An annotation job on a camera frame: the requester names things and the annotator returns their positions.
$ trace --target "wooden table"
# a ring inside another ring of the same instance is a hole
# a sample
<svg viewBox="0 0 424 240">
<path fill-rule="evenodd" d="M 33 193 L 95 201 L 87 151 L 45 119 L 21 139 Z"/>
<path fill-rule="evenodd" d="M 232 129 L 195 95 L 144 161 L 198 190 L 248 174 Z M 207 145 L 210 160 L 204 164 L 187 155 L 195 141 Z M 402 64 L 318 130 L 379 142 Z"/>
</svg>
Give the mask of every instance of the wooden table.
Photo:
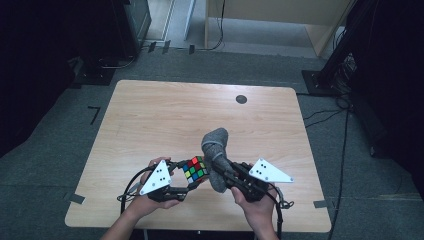
<svg viewBox="0 0 424 240">
<path fill-rule="evenodd" d="M 247 102 L 237 103 L 238 95 Z M 135 173 L 159 156 L 179 161 L 202 155 L 203 136 L 219 127 L 229 132 L 230 160 L 263 157 L 294 178 L 277 184 L 295 202 L 283 210 L 283 231 L 330 230 L 327 209 L 314 207 L 324 197 L 293 89 L 135 80 L 116 86 L 76 189 L 85 202 L 70 204 L 66 224 L 110 227 L 119 216 L 116 197 Z M 172 186 L 187 186 L 180 171 Z M 141 219 L 137 228 L 251 231 L 231 192 L 217 193 L 209 182 L 182 204 Z"/>
<path fill-rule="evenodd" d="M 221 18 L 223 1 L 206 0 L 205 48 L 208 48 L 208 18 Z M 355 0 L 227 0 L 224 18 L 305 24 L 315 53 L 321 56 L 355 2 Z M 190 11 L 193 11 L 191 6 L 188 14 L 190 18 Z"/>
</svg>

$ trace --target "hand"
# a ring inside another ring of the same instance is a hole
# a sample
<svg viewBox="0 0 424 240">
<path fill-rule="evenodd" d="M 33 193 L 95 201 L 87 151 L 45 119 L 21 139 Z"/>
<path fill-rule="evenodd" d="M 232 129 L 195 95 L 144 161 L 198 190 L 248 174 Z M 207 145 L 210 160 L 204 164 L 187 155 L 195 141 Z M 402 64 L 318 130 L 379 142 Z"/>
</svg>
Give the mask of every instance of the hand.
<svg viewBox="0 0 424 240">
<path fill-rule="evenodd" d="M 275 189 L 268 192 L 274 198 L 277 196 Z M 272 224 L 275 203 L 269 196 L 266 195 L 260 201 L 250 203 L 237 187 L 232 187 L 231 193 L 235 202 L 243 209 L 247 222 L 259 239 L 278 239 Z"/>
<path fill-rule="evenodd" d="M 149 166 L 159 163 L 161 160 L 171 160 L 170 157 L 160 157 L 150 161 Z M 140 182 L 145 183 L 149 176 L 149 171 L 145 172 Z M 103 235 L 101 239 L 129 239 L 131 232 L 140 218 L 149 215 L 158 208 L 168 209 L 180 203 L 178 200 L 170 200 L 166 202 L 155 202 L 151 200 L 147 195 L 134 197 L 131 204 L 125 209 L 125 211 L 119 216 L 112 227 Z"/>
<path fill-rule="evenodd" d="M 161 160 L 169 161 L 169 160 L 171 160 L 171 158 L 170 157 L 159 157 L 159 158 L 153 159 L 153 160 L 150 161 L 149 166 L 152 166 L 156 163 L 159 163 Z M 147 171 L 140 177 L 141 184 L 146 183 L 147 177 L 149 176 L 149 174 L 150 174 L 150 171 Z M 140 186 L 137 189 L 137 192 L 139 192 L 141 188 L 142 188 L 142 186 Z M 159 202 L 151 200 L 147 195 L 136 196 L 136 197 L 134 197 L 131 204 L 127 207 L 127 209 L 125 211 L 129 212 L 129 214 L 133 218 L 140 219 L 140 218 L 147 216 L 150 213 L 154 212 L 158 208 L 168 209 L 168 208 L 171 208 L 171 207 L 177 205 L 178 203 L 180 203 L 178 200 L 169 200 L 169 201 L 166 201 L 166 202 L 160 202 L 159 203 Z"/>
</svg>

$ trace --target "black cable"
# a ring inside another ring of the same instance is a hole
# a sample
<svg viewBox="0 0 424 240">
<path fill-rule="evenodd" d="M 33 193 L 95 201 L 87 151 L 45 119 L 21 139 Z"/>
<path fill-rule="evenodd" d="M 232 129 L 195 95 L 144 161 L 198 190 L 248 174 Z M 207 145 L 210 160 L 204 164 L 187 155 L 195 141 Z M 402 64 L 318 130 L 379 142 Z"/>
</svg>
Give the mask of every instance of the black cable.
<svg viewBox="0 0 424 240">
<path fill-rule="evenodd" d="M 222 2 L 221 24 L 220 24 L 220 25 L 218 24 L 218 26 L 219 26 L 219 31 L 221 32 L 221 37 L 219 38 L 219 41 L 218 41 L 218 43 L 215 45 L 215 47 L 210 48 L 210 49 L 204 49 L 204 50 L 206 50 L 206 51 L 213 51 L 213 50 L 217 49 L 217 48 L 221 45 L 222 40 L 224 39 L 224 30 L 223 30 L 223 28 L 222 28 L 222 23 L 223 23 L 223 20 L 224 20 L 224 11 L 225 11 L 225 0 Z"/>
<path fill-rule="evenodd" d="M 334 95 L 311 95 L 309 93 L 296 93 L 296 96 L 307 96 L 307 97 L 317 97 L 317 98 L 333 98 L 334 97 Z"/>
<path fill-rule="evenodd" d="M 333 36 L 333 51 L 336 48 L 336 46 L 339 44 L 340 37 L 344 36 L 345 33 L 346 33 L 346 28 L 343 29 L 343 31 L 341 33 L 339 33 L 339 35 L 337 36 L 337 39 L 336 39 L 336 34 L 334 34 L 334 36 Z"/>
<path fill-rule="evenodd" d="M 308 127 L 313 126 L 313 125 L 318 124 L 318 123 L 325 122 L 325 121 L 327 121 L 328 119 L 332 118 L 333 116 L 335 116 L 335 115 L 337 115 L 337 114 L 339 114 L 339 113 L 341 113 L 341 112 L 343 112 L 343 111 L 345 111 L 345 109 L 339 110 L 339 111 L 337 111 L 336 113 L 331 114 L 329 117 L 327 117 L 327 118 L 326 118 L 326 119 L 324 119 L 324 120 L 321 120 L 321 121 L 314 122 L 314 123 L 311 123 L 311 124 L 309 124 L 309 125 L 306 125 L 306 126 L 305 126 L 305 128 L 308 128 Z"/>
<path fill-rule="evenodd" d="M 146 167 L 145 169 L 141 170 L 136 175 L 134 175 L 134 177 L 131 179 L 131 181 L 128 183 L 127 187 L 125 188 L 124 194 L 122 194 L 121 196 L 118 196 L 117 199 L 118 199 L 118 201 L 121 202 L 121 214 L 125 211 L 125 203 L 127 202 L 128 190 L 130 189 L 130 187 L 131 187 L 132 183 L 134 182 L 134 180 L 137 179 L 144 172 L 151 171 L 151 170 L 153 170 L 155 168 L 156 168 L 156 164 L 155 165 L 152 165 L 150 167 Z"/>
<path fill-rule="evenodd" d="M 101 59 L 99 59 L 99 62 L 100 63 L 102 63 L 102 61 L 103 61 L 104 59 L 103 58 L 101 58 Z M 129 65 L 131 65 L 131 63 L 133 63 L 134 62 L 134 60 L 135 60 L 135 57 L 134 56 L 131 56 L 131 60 L 130 60 L 130 62 L 128 62 L 127 64 L 124 64 L 124 65 L 121 65 L 121 66 L 103 66 L 103 65 L 101 65 L 100 67 L 101 68 L 104 68 L 104 69 L 121 69 L 121 68 L 126 68 L 126 67 L 128 67 Z"/>
<path fill-rule="evenodd" d="M 127 198 L 125 200 L 125 202 L 131 202 L 134 199 L 134 197 L 139 196 L 138 194 L 129 194 L 129 193 L 127 193 L 125 195 L 126 196 L 129 196 L 129 198 Z M 116 197 L 116 200 L 118 200 L 119 202 L 121 202 L 121 201 L 123 201 L 123 197 L 124 197 L 124 194 L 119 195 L 118 197 Z"/>
<path fill-rule="evenodd" d="M 345 13 L 348 11 L 348 10 L 350 10 L 351 8 L 349 8 L 350 6 L 355 6 L 355 4 L 356 4 L 356 1 L 354 2 L 354 3 L 352 3 L 352 4 L 348 4 L 347 6 L 346 6 L 346 8 L 345 8 L 345 10 L 343 11 L 343 14 L 342 15 L 340 15 L 340 19 L 339 19 L 339 22 L 340 21 L 342 21 L 342 18 L 343 18 L 343 16 L 345 16 Z M 338 39 L 339 39 L 339 37 L 340 37 L 340 35 L 341 35 L 341 33 L 339 34 L 339 36 L 337 37 L 337 40 L 336 40 L 336 45 L 338 45 Z M 333 36 L 333 51 L 334 51 L 334 49 L 335 49 L 335 44 L 334 44 L 334 40 L 335 40 L 335 38 L 336 38 L 336 34 L 334 34 L 334 36 Z"/>
<path fill-rule="evenodd" d="M 294 202 L 287 202 L 284 200 L 283 194 L 281 193 L 281 191 L 275 187 L 275 185 L 269 183 L 269 185 L 272 186 L 272 188 L 274 188 L 274 190 L 277 192 L 278 194 L 278 198 L 280 199 L 280 202 L 277 202 L 277 199 L 274 198 L 274 196 L 272 196 L 268 191 L 265 192 L 266 195 L 271 198 L 271 200 L 274 202 L 275 204 L 275 210 L 277 211 L 277 236 L 278 239 L 281 239 L 281 233 L 282 233 L 282 225 L 283 225 L 283 214 L 281 212 L 281 209 L 289 209 L 294 205 Z"/>
<path fill-rule="evenodd" d="M 330 233 L 328 235 L 328 240 L 330 240 L 333 237 L 334 227 L 336 225 L 337 217 L 339 215 L 340 202 L 341 202 L 341 198 L 342 198 L 348 120 L 349 120 L 349 111 L 346 111 L 345 129 L 344 129 L 344 140 L 343 140 L 343 149 L 342 149 L 342 162 L 340 164 L 339 194 L 337 196 L 336 212 L 334 213 L 334 218 L 333 218 L 333 221 L 331 223 L 331 229 L 330 229 Z"/>
<path fill-rule="evenodd" d="M 309 117 L 303 118 L 303 120 L 308 120 L 309 118 L 315 116 L 315 114 L 326 113 L 326 112 L 338 112 L 338 111 L 340 111 L 340 109 L 337 109 L 337 110 L 322 110 L 322 111 L 314 112 Z"/>
</svg>

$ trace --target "metal stand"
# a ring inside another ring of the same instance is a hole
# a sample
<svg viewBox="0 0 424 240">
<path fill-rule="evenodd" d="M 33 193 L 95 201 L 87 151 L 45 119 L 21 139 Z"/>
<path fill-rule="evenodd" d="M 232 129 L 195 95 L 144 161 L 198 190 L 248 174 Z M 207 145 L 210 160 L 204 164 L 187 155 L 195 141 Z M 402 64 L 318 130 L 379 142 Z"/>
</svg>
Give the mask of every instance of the metal stand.
<svg viewBox="0 0 424 240">
<path fill-rule="evenodd" d="M 334 49 L 333 54 L 331 54 L 321 71 L 302 70 L 303 80 L 305 81 L 310 95 L 341 94 L 331 87 L 335 73 L 337 72 L 339 64 L 342 63 L 349 54 L 349 45 L 353 36 L 355 36 L 361 28 L 361 25 L 366 24 L 365 19 L 370 14 L 375 2 L 376 0 L 370 0 L 361 4 L 360 9 L 358 9 L 358 14 L 356 14 L 352 19 L 351 27 L 346 31 L 346 34 L 342 37 L 336 49 Z"/>
<path fill-rule="evenodd" d="M 109 86 L 115 69 L 91 67 L 84 63 L 81 66 L 72 88 L 81 88 L 81 85 Z"/>
</svg>

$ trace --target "white fiducial tag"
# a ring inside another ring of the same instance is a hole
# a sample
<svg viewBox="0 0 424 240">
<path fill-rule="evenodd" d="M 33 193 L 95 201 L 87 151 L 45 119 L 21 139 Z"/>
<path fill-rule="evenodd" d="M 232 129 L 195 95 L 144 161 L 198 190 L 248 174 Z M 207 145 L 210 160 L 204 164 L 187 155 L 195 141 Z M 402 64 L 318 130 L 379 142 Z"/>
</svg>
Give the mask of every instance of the white fiducial tag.
<svg viewBox="0 0 424 240">
<path fill-rule="evenodd" d="M 250 169 L 249 175 L 264 182 L 293 182 L 293 178 L 273 166 L 263 158 L 259 158 Z"/>
<path fill-rule="evenodd" d="M 140 195 L 145 195 L 169 184 L 171 184 L 171 176 L 169 175 L 166 161 L 162 160 L 155 170 L 153 170 L 143 188 L 141 188 Z"/>
</svg>

